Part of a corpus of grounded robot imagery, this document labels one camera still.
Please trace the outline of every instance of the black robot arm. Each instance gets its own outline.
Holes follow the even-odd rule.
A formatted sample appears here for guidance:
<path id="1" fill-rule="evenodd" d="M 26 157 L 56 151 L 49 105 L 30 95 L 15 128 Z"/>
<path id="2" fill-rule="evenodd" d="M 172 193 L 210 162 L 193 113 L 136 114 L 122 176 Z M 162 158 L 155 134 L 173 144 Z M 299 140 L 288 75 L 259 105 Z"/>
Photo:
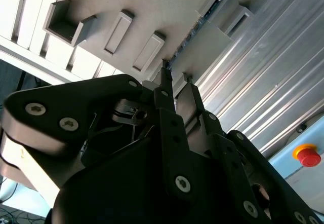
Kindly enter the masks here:
<path id="1" fill-rule="evenodd" d="M 42 194 L 46 223 L 320 223 L 195 85 L 175 106 L 160 75 L 150 89 L 123 74 L 5 101 L 1 170 Z"/>

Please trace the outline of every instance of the silver screw head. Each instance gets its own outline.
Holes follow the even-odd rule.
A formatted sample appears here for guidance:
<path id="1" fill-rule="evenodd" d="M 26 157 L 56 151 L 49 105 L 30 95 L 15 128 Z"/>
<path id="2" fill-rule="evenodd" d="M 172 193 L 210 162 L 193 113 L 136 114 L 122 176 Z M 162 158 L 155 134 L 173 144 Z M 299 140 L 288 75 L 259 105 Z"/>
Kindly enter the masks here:
<path id="1" fill-rule="evenodd" d="M 164 96 L 169 96 L 169 94 L 168 94 L 166 91 L 161 91 L 161 93 L 162 93 Z"/>
<path id="2" fill-rule="evenodd" d="M 216 120 L 216 116 L 213 115 L 213 114 L 209 114 L 209 117 L 210 117 L 212 120 Z"/>
<path id="3" fill-rule="evenodd" d="M 75 131 L 79 127 L 79 123 L 73 118 L 62 118 L 60 120 L 60 127 L 65 131 Z"/>
<path id="4" fill-rule="evenodd" d="M 176 177 L 176 186 L 184 193 L 188 193 L 191 190 L 190 182 L 184 176 Z"/>
<path id="5" fill-rule="evenodd" d="M 258 217 L 258 210 L 255 208 L 254 204 L 252 204 L 250 201 L 245 200 L 243 202 L 244 209 L 247 211 L 248 214 L 250 214 L 252 217 L 257 218 Z"/>
<path id="6" fill-rule="evenodd" d="M 26 112 L 33 116 L 41 116 L 46 113 L 46 108 L 39 103 L 30 103 L 25 107 Z"/>
<path id="7" fill-rule="evenodd" d="M 240 133 L 237 133 L 236 136 L 237 136 L 237 138 L 239 138 L 240 140 L 244 140 L 243 135 L 241 135 Z"/>
<path id="8" fill-rule="evenodd" d="M 302 224 L 306 224 L 306 220 L 303 217 L 303 215 L 301 213 L 299 213 L 298 211 L 294 212 L 295 218 Z"/>
<path id="9" fill-rule="evenodd" d="M 319 224 L 318 221 L 311 215 L 309 216 L 309 220 L 312 224 Z"/>
<path id="10" fill-rule="evenodd" d="M 134 81 L 128 81 L 128 84 L 130 84 L 131 86 L 137 87 L 137 84 Z"/>

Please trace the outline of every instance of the emergency stop button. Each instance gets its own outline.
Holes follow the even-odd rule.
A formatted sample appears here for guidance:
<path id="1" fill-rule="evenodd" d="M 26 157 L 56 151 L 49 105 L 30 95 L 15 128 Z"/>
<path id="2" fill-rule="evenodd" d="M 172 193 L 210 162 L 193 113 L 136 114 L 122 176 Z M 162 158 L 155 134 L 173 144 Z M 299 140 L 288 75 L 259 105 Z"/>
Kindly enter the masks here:
<path id="1" fill-rule="evenodd" d="M 321 161 L 320 155 L 316 152 L 316 146 L 313 144 L 298 146 L 293 151 L 293 157 L 299 160 L 303 167 L 315 167 Z"/>

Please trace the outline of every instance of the red button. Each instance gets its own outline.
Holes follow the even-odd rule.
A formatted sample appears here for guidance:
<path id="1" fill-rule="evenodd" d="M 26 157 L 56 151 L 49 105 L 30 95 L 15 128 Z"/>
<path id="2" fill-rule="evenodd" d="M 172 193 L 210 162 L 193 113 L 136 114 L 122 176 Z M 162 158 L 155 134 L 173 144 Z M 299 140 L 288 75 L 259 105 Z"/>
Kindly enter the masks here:
<path id="1" fill-rule="evenodd" d="M 298 153 L 297 158 L 304 167 L 315 167 L 321 161 L 320 155 L 317 154 L 317 152 L 313 148 L 306 148 L 301 150 Z"/>

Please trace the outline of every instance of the bolt hole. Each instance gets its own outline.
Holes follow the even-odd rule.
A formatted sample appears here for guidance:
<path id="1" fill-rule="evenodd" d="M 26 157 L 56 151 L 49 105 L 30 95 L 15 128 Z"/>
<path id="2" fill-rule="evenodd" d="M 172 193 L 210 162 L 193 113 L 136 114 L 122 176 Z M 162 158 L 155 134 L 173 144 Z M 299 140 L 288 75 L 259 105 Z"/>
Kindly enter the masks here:
<path id="1" fill-rule="evenodd" d="M 139 120 L 146 118 L 146 116 L 147 116 L 147 114 L 146 114 L 146 112 L 144 112 L 144 111 L 139 111 L 139 112 L 136 114 L 136 118 L 139 119 Z"/>
<path id="2" fill-rule="evenodd" d="M 177 125 L 178 125 L 178 123 L 177 123 L 175 120 L 171 120 L 171 124 L 172 124 L 173 126 L 177 126 Z"/>
<path id="3" fill-rule="evenodd" d="M 180 143 L 180 138 L 178 136 L 173 136 L 173 140 L 176 142 L 176 143 Z"/>
<path id="4" fill-rule="evenodd" d="M 232 162 L 232 166 L 237 169 L 238 168 L 238 165 L 235 163 L 235 162 Z"/>

